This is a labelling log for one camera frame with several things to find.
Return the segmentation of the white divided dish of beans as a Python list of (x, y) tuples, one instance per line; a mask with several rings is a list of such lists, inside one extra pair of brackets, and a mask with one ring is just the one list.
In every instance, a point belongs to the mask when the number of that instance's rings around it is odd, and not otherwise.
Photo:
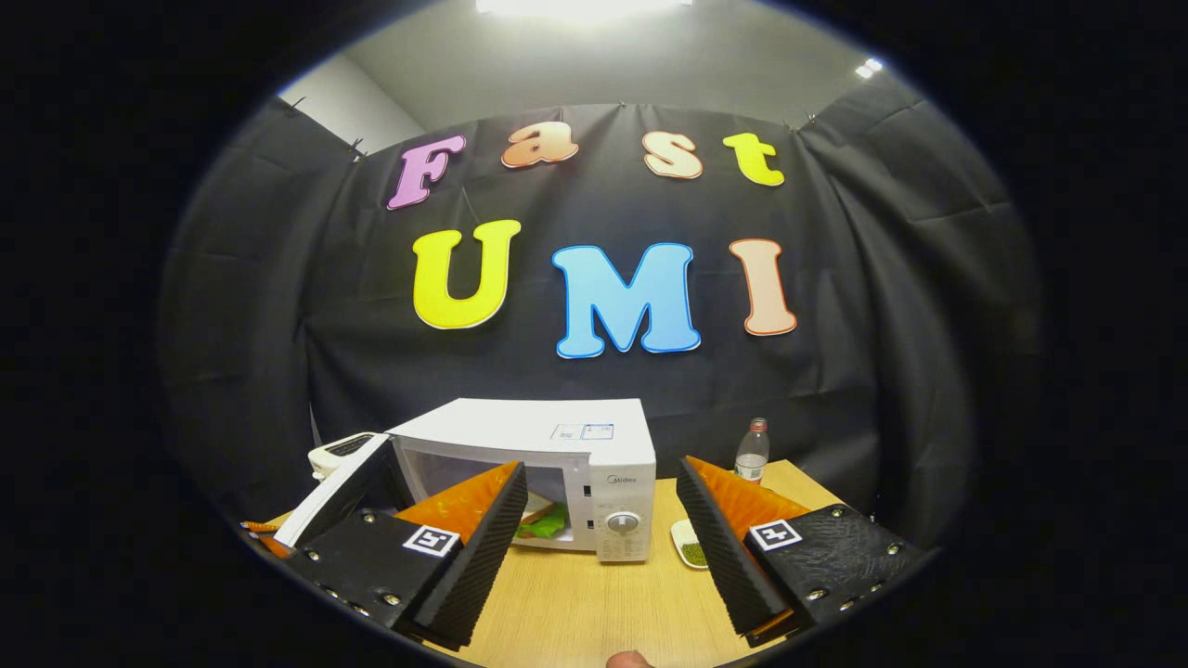
[(695, 571), (708, 571), (707, 557), (690, 519), (675, 521), (670, 527), (670, 536), (680, 562)]

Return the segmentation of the white toaster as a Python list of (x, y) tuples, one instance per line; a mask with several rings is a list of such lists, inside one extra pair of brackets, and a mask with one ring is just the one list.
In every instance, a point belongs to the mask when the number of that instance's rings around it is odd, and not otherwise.
[(353, 456), (356, 452), (362, 449), (365, 445), (369, 443), (369, 440), (377, 437), (375, 431), (360, 431), (360, 434), (353, 434), (348, 437), (334, 441), (334, 443), (324, 443), (308, 452), (308, 461), (311, 465), (311, 477), (315, 483), (323, 483), (327, 478), (339, 470), (339, 466), (345, 462), (345, 460)]

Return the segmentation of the clear plastic water bottle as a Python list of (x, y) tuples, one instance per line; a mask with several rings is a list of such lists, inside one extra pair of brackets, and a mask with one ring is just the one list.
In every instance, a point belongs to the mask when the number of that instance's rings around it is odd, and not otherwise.
[(752, 418), (734, 459), (734, 473), (746, 483), (762, 483), (769, 462), (767, 420)]

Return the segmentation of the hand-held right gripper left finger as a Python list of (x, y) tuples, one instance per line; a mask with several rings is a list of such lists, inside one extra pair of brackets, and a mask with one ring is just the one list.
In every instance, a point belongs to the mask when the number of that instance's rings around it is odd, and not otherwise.
[(527, 494), (525, 466), (511, 461), (398, 513), (342, 513), (311, 537), (280, 538), (278, 553), (356, 616), (459, 650), (470, 643)]

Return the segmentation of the black backdrop cloth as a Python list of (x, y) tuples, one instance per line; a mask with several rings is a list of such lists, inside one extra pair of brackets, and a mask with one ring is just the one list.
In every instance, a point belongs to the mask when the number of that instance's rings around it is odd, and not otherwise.
[(658, 475), (766, 418), (776, 459), (929, 546), (1026, 412), (1041, 315), (1005, 185), (892, 80), (797, 131), (567, 105), (361, 158), (273, 100), (184, 212), (158, 359), (173, 456), (239, 519), (301, 500), (315, 436), (638, 399)]

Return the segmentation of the large ceiling light panel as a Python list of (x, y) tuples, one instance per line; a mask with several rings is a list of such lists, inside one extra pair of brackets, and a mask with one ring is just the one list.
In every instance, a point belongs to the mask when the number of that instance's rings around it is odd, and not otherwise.
[(696, 0), (475, 0), (484, 14), (548, 17), (557, 19), (609, 19), (691, 7)]

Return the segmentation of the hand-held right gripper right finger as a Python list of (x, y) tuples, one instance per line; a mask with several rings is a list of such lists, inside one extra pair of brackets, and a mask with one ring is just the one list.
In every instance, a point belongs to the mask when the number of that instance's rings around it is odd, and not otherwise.
[(680, 461), (676, 490), (751, 647), (848, 619), (933, 555), (849, 505), (810, 510), (696, 456)]

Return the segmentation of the white microwave oven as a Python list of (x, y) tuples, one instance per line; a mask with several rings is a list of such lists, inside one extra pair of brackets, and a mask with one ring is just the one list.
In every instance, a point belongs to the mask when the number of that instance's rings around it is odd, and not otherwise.
[(560, 537), (516, 546), (590, 552), (602, 563), (649, 557), (656, 453), (638, 399), (454, 399), (369, 440), (293, 509), (277, 540), (311, 537), (336, 519), (331, 494), (349, 483), (367, 491), (366, 464), (419, 503), (510, 461), (525, 466), (529, 499), (569, 512)]

